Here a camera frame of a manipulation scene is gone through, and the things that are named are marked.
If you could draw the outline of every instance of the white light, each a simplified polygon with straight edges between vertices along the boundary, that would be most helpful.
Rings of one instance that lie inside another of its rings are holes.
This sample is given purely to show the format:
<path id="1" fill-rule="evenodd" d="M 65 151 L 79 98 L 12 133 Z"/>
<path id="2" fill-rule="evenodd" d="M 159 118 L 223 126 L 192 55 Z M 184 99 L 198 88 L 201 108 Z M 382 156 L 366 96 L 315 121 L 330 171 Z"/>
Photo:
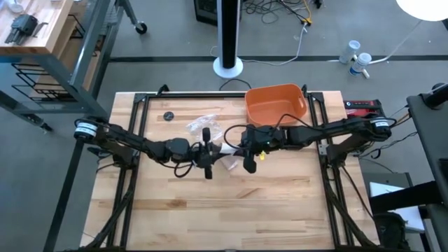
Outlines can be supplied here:
<path id="1" fill-rule="evenodd" d="M 448 18 L 448 0 L 396 0 L 400 8 L 412 17 L 425 21 Z"/>

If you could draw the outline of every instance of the white paper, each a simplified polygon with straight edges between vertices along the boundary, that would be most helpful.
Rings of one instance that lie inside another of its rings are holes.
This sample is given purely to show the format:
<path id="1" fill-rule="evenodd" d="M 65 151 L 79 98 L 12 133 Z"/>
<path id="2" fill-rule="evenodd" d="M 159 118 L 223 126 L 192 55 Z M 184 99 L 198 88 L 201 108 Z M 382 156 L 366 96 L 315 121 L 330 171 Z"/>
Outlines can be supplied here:
<path id="1" fill-rule="evenodd" d="M 378 196 L 386 193 L 392 193 L 398 190 L 402 190 L 404 188 L 393 186 L 393 185 L 384 185 L 380 183 L 370 182 L 370 196 Z M 406 221 L 406 228 L 411 230 L 416 230 L 419 232 L 424 232 L 425 227 L 423 225 L 423 221 L 420 217 L 419 208 L 417 206 L 405 207 L 402 209 L 390 210 L 389 212 L 393 212 L 399 214 L 403 220 Z"/>

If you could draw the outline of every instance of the yellow tag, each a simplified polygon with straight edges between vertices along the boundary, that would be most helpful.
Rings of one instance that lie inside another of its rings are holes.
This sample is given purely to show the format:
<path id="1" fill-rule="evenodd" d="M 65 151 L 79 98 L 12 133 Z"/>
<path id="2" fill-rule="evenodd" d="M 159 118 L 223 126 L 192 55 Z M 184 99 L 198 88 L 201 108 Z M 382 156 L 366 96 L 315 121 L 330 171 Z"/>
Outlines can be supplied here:
<path id="1" fill-rule="evenodd" d="M 264 151 L 261 152 L 260 154 L 260 160 L 263 161 L 265 159 L 265 155 L 266 153 Z"/>

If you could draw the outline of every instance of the wheel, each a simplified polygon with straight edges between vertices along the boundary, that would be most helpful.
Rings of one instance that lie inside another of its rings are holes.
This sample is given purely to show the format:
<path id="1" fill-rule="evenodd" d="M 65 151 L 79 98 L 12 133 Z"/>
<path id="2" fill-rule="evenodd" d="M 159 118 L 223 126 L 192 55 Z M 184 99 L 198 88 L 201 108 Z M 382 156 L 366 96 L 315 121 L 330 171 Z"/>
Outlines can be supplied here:
<path id="1" fill-rule="evenodd" d="M 148 27 L 146 26 L 146 24 L 144 22 L 139 22 L 139 25 L 141 26 L 142 29 L 135 27 L 135 30 L 137 31 L 137 33 L 145 34 L 148 31 Z"/>

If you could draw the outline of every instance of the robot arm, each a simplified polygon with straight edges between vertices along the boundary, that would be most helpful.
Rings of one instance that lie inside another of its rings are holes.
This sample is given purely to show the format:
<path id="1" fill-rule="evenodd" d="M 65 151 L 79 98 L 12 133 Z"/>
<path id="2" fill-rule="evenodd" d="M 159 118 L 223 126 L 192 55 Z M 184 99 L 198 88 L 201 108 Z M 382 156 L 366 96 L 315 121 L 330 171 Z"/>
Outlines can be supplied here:
<path id="1" fill-rule="evenodd" d="M 192 162 L 204 169 L 206 179 L 211 179 L 211 166 L 226 155 L 244 157 L 244 168 L 249 173 L 256 172 L 254 157 L 262 153 L 269 154 L 277 150 L 300 150 L 314 141 L 352 134 L 339 145 L 326 148 L 329 162 L 345 160 L 347 153 L 370 141 L 385 141 L 390 135 L 390 127 L 385 118 L 368 115 L 365 118 L 343 119 L 322 124 L 317 127 L 290 126 L 273 128 L 247 125 L 241 134 L 237 148 L 227 144 L 210 142 L 210 131 L 203 130 L 203 143 L 192 146 L 187 139 L 175 138 L 166 141 L 151 141 L 137 136 L 119 125 L 100 122 L 94 118 L 80 119 L 76 122 L 75 138 L 83 139 L 87 144 L 97 145 L 113 154 L 114 161 L 122 165 L 131 165 L 135 151 L 140 151 L 158 162 L 175 164 Z"/>

